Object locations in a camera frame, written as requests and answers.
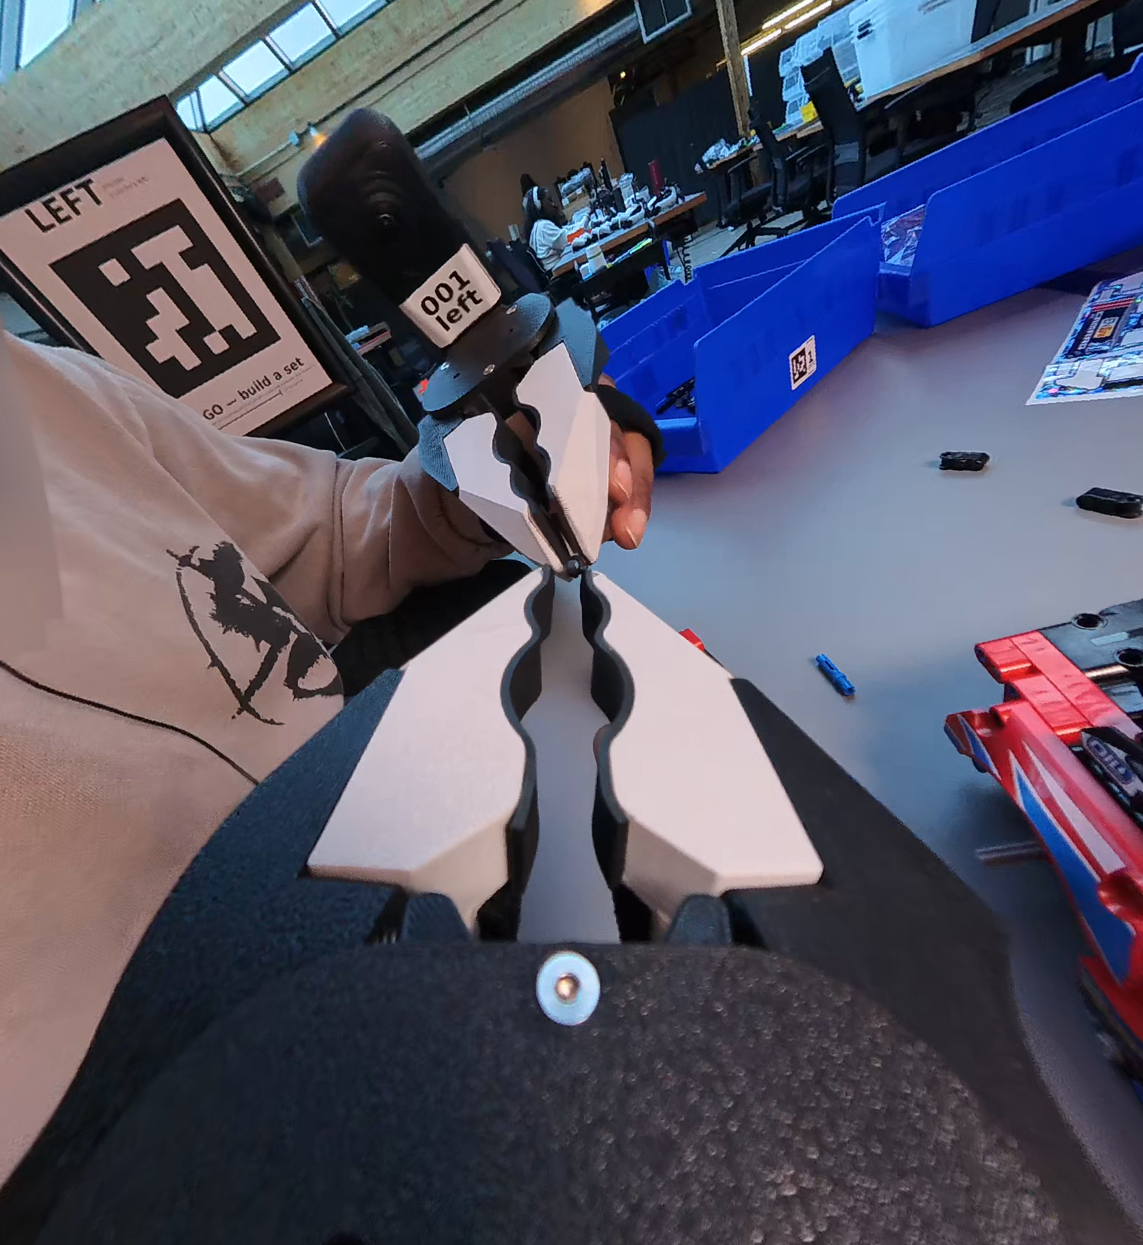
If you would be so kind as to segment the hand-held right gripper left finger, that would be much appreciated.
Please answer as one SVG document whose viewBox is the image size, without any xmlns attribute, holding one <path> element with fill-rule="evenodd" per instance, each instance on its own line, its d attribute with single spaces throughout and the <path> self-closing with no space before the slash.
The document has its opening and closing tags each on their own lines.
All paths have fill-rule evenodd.
<svg viewBox="0 0 1143 1245">
<path fill-rule="evenodd" d="M 310 857 L 322 879 L 442 895 L 484 941 L 513 942 L 532 873 L 536 760 L 555 575 L 527 569 L 402 669 Z"/>
</svg>

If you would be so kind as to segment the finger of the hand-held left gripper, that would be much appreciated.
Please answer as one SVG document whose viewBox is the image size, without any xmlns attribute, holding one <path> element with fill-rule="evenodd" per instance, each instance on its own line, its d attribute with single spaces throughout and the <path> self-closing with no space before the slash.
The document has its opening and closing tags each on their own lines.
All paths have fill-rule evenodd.
<svg viewBox="0 0 1143 1245">
<path fill-rule="evenodd" d="M 559 344 L 536 359 L 515 389 L 534 428 L 532 453 L 546 507 L 568 552 L 597 562 L 606 535 L 611 422 L 580 381 L 573 355 Z"/>
<path fill-rule="evenodd" d="M 566 542 L 513 429 L 493 414 L 476 415 L 446 433 L 444 449 L 463 504 L 515 552 L 556 575 L 568 575 Z"/>
</svg>

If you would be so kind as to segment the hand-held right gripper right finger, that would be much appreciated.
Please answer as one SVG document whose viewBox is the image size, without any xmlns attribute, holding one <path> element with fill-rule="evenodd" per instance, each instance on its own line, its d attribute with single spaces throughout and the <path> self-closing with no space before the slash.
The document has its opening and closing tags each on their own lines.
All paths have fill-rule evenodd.
<svg viewBox="0 0 1143 1245">
<path fill-rule="evenodd" d="M 747 691 L 606 576 L 580 580 L 595 739 L 593 844 L 623 942 L 692 896 L 803 888 L 824 865 L 740 695 Z"/>
</svg>

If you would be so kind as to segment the red blue lego car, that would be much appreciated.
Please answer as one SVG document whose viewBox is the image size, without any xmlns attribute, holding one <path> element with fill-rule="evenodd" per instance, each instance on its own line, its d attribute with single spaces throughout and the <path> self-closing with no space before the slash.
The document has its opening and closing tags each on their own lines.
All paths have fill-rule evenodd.
<svg viewBox="0 0 1143 1245">
<path fill-rule="evenodd" d="M 946 733 L 1005 789 L 1062 881 L 1088 953 L 1079 988 L 1143 1102 L 1143 599 L 976 648 L 1003 690 Z"/>
</svg>

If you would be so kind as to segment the lego sticker sheet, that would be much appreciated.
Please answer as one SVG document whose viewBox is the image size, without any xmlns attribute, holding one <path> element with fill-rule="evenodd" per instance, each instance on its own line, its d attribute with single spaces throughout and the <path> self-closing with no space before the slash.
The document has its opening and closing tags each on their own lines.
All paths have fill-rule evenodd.
<svg viewBox="0 0 1143 1245">
<path fill-rule="evenodd" d="M 1143 395 L 1143 271 L 1100 282 L 1031 406 Z"/>
</svg>

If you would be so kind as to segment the person's left hand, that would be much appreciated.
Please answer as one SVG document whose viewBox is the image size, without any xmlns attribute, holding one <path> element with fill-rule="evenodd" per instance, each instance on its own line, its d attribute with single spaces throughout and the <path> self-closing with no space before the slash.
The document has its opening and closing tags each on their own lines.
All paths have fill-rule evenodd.
<svg viewBox="0 0 1143 1245">
<path fill-rule="evenodd" d="M 604 539 L 637 551 L 651 516 L 654 458 L 649 440 L 611 424 L 608 514 Z"/>
</svg>

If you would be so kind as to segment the blue storage bin near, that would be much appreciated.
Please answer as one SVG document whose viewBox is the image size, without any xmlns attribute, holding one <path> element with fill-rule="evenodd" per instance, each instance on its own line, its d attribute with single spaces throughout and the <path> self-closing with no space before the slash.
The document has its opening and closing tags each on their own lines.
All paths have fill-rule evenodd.
<svg viewBox="0 0 1143 1245">
<path fill-rule="evenodd" d="M 684 473 L 721 473 L 874 334 L 880 254 L 880 224 L 862 212 L 699 270 L 702 454 Z"/>
</svg>

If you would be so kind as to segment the cluttered wooden workbench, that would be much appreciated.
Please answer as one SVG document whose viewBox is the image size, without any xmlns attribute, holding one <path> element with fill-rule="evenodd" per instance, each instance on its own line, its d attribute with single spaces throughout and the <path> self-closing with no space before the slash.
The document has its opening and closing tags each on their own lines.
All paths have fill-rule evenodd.
<svg viewBox="0 0 1143 1245">
<path fill-rule="evenodd" d="M 566 272 L 589 276 L 644 241 L 655 241 L 663 269 L 668 272 L 671 261 L 675 261 L 682 278 L 688 280 L 688 245 L 708 204 L 709 197 L 704 191 L 670 186 L 655 195 L 646 185 L 634 186 L 628 176 L 612 182 L 611 187 L 599 185 L 595 195 L 570 219 L 566 244 L 547 270 L 551 276 Z"/>
</svg>

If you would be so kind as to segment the framed marker sign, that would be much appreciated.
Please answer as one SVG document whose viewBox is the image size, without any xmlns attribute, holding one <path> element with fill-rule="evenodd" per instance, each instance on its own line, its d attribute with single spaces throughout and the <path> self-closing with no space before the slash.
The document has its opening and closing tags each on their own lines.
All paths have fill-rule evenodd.
<svg viewBox="0 0 1143 1245">
<path fill-rule="evenodd" d="M 263 436 L 343 369 L 166 99 L 0 173 L 0 278 L 50 334 Z"/>
</svg>

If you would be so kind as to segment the black office chair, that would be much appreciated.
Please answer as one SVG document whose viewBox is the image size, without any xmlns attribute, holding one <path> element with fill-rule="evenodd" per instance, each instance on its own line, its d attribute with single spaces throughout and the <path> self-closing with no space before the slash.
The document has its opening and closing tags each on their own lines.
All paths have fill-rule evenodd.
<svg viewBox="0 0 1143 1245">
<path fill-rule="evenodd" d="M 767 157 L 769 170 L 767 210 L 772 216 L 780 220 L 795 212 L 803 215 L 806 207 L 802 202 L 802 195 L 795 193 L 791 187 L 786 157 L 781 144 L 771 125 L 767 122 L 763 108 L 755 99 L 750 101 L 750 121 Z"/>
<path fill-rule="evenodd" d="M 850 96 L 832 49 L 802 68 L 805 89 L 816 110 L 827 147 L 825 202 L 861 189 L 867 178 L 866 126 Z"/>
</svg>

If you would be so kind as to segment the white plastic crate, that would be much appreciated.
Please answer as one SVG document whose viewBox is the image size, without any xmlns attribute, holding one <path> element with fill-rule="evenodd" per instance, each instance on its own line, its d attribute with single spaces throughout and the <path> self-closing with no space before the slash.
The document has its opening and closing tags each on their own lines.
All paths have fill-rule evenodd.
<svg viewBox="0 0 1143 1245">
<path fill-rule="evenodd" d="M 849 34 L 865 97 L 880 96 L 971 48 L 976 2 L 862 2 Z"/>
</svg>

